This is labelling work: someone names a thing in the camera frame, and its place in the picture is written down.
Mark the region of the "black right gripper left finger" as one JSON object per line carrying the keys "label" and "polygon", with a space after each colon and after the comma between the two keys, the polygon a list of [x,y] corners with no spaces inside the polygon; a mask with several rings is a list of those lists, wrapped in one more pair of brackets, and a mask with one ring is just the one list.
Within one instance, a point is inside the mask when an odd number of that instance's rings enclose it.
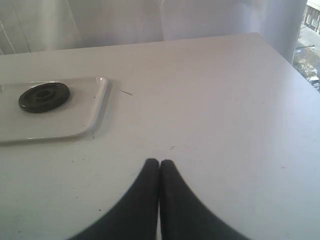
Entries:
{"label": "black right gripper left finger", "polygon": [[155,240],[159,208],[158,160],[149,158],[123,197],[72,240]]}

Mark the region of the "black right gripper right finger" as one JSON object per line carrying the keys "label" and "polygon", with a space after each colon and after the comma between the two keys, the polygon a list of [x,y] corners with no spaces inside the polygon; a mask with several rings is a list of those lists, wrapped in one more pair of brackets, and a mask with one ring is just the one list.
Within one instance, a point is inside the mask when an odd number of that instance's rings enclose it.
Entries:
{"label": "black right gripper right finger", "polygon": [[246,240],[192,192],[172,160],[159,170],[159,211],[163,240]]}

